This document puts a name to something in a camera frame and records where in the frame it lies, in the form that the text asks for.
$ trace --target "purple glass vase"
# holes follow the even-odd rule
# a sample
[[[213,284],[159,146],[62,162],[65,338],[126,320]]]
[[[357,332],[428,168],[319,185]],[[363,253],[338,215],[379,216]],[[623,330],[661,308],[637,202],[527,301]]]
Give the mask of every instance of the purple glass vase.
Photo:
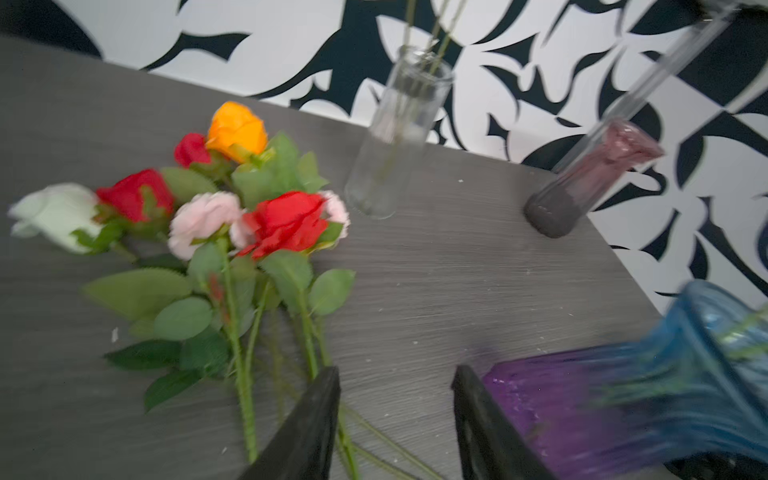
[[[695,280],[638,342],[499,363],[483,383],[559,480],[701,452],[768,462],[768,326],[751,314]]]
[[[625,171],[663,154],[636,125],[614,119],[594,150],[531,195],[523,209],[525,218],[547,237],[567,235]]]

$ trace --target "vase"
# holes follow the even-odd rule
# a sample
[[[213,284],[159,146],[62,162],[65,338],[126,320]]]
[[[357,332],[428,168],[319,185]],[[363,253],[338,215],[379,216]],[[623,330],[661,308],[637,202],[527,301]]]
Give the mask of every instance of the vase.
[[[349,205],[377,219],[395,213],[452,82],[433,53],[401,49],[344,187]]]
[[[636,125],[614,119],[601,143],[528,198],[523,214],[540,233],[550,238],[563,237],[625,171],[663,154],[659,144]]]
[[[648,97],[670,76],[680,73],[710,43],[733,22],[740,10],[739,0],[698,0],[688,2],[686,8],[698,10],[699,21],[691,25],[631,86],[627,93],[611,104],[602,114],[602,120],[590,129],[552,168],[559,173],[600,141],[605,128],[615,118],[631,119],[648,103]]]
[[[699,452],[768,462],[768,330],[702,280],[646,338],[495,365],[483,383],[560,480]]]

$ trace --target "wooden table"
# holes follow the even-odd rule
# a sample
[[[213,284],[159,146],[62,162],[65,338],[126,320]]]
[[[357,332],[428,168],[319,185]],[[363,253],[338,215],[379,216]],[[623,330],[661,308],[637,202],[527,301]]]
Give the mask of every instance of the wooden table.
[[[0,58],[3,205],[48,184],[95,189],[172,165],[181,137],[205,132],[219,105],[236,99],[13,38],[0,38]],[[341,190],[361,127],[237,100],[269,132],[314,150]],[[320,270],[358,273],[351,299],[328,319],[344,398],[446,478],[460,478],[449,388],[457,364],[482,375],[505,359],[633,339],[658,319],[588,221],[560,240],[525,222],[524,200],[549,177],[429,146],[394,217],[353,215],[350,237],[314,258]],[[124,261],[11,238],[10,225],[2,221],[0,236],[0,476],[236,478],[244,455],[231,391],[203,384],[144,415],[142,394],[157,375],[100,358],[131,341],[126,323],[78,289],[126,270]],[[275,407],[269,382],[256,388],[263,445]],[[353,436],[406,467],[366,432]],[[361,464],[366,478],[388,478]]]

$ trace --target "pink carnation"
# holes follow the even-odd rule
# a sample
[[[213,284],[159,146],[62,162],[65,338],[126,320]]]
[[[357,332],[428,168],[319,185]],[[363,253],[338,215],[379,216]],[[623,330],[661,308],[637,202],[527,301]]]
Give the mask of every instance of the pink carnation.
[[[200,246],[192,245],[193,240],[210,237],[224,224],[232,225],[244,211],[237,195],[229,192],[195,195],[179,208],[170,222],[168,248],[176,257],[189,260]],[[230,238],[238,250],[248,244],[240,231],[230,231]]]
[[[317,193],[326,199],[324,210],[328,216],[328,220],[335,223],[341,223],[344,226],[341,229],[339,240],[346,238],[347,230],[349,229],[349,225],[352,223],[349,221],[349,212],[346,211],[346,205],[342,199],[339,198],[339,196],[333,193],[331,190],[321,190]]]

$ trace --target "rose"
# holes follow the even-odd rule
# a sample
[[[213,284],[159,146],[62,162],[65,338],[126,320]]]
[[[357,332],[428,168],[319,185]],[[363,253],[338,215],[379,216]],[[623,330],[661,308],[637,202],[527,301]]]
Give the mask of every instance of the rose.
[[[174,198],[163,181],[163,177],[152,169],[142,170],[117,182],[114,187],[99,188],[96,194],[107,205],[131,222],[153,220],[144,212],[146,195],[151,192],[162,215],[174,212]]]
[[[248,107],[228,101],[214,114],[206,147],[244,164],[266,147],[264,123]]]
[[[83,230],[98,237],[102,226],[91,219],[97,202],[96,195],[82,185],[51,185],[11,205],[8,216],[18,220],[11,235],[28,238],[42,233],[72,253],[89,253],[90,249],[81,245],[72,232]]]
[[[223,225],[231,225],[240,219],[240,199],[229,192],[199,194],[184,204],[170,222],[168,248],[182,260],[192,258],[200,244],[193,240],[205,239],[216,233]],[[238,249],[247,246],[247,238],[241,230],[231,230],[230,238]]]
[[[205,148],[205,137],[201,134],[186,134],[174,150],[176,162],[184,168],[192,163],[210,164],[210,154]]]
[[[346,238],[347,230],[349,230],[349,225],[352,223],[349,221],[349,212],[346,211],[346,205],[342,199],[331,190],[321,190],[317,193],[323,195],[323,198],[326,199],[324,210],[325,214],[328,216],[328,220],[342,224],[338,240]]]
[[[256,211],[244,214],[233,229],[245,230],[253,244],[240,252],[258,260],[280,250],[300,252],[313,246],[328,227],[320,218],[325,199],[318,194],[288,192],[274,200],[261,202]]]

